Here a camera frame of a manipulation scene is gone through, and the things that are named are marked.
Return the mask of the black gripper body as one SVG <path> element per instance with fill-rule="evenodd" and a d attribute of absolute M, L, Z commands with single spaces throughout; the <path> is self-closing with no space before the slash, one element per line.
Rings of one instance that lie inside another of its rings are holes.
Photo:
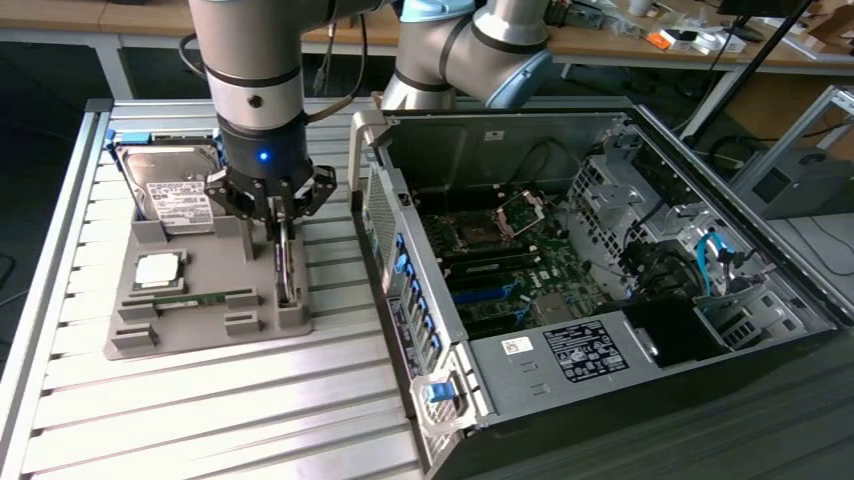
<path fill-rule="evenodd" d="M 299 189 L 314 174 L 307 150 L 307 116 L 298 115 L 272 129 L 239 127 L 218 116 L 227 160 L 227 178 L 256 192 L 263 186 L 267 197 L 284 196 Z"/>

